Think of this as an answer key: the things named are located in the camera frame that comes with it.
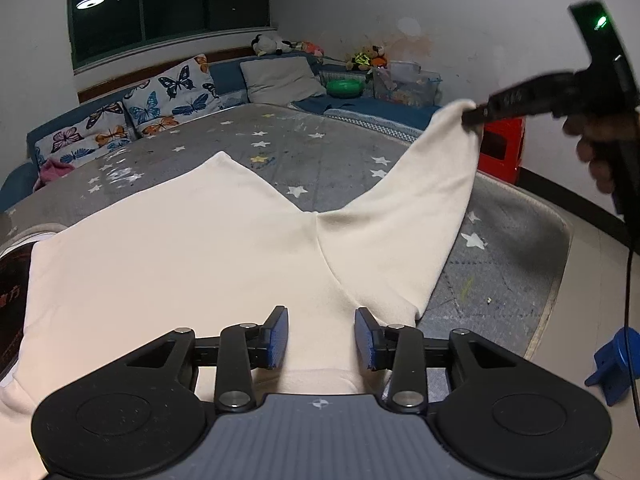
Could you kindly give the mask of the right hand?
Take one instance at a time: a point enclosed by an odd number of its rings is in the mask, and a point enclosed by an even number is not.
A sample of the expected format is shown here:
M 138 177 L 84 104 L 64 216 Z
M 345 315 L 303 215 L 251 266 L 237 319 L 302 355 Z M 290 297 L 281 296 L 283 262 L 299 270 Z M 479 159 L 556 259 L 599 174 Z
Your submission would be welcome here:
M 577 158 L 588 165 L 590 176 L 596 182 L 597 189 L 603 194 L 612 194 L 615 184 L 611 176 L 611 168 L 597 153 L 597 148 L 605 142 L 628 141 L 636 138 L 639 133 L 639 116 L 598 119 L 574 115 L 564 122 L 563 132 L 567 136 L 578 138 Z

